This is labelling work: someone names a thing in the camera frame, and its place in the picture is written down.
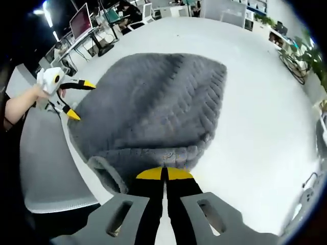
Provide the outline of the person's left hand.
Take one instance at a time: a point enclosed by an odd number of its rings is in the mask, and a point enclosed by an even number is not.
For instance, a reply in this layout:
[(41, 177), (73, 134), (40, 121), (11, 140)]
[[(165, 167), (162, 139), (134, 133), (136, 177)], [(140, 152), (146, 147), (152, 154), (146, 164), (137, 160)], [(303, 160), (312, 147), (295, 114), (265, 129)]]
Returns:
[[(50, 98), (50, 95), (47, 94), (46, 92), (44, 92), (42, 90), (42, 88), (39, 86), (39, 84), (35, 84), (33, 87), (32, 87), (32, 94), (37, 98), (37, 99), (49, 99)], [(66, 94), (66, 90), (63, 90), (63, 89), (58, 89), (57, 90), (59, 92), (59, 95), (62, 96), (62, 97), (65, 97), (65, 94)]]

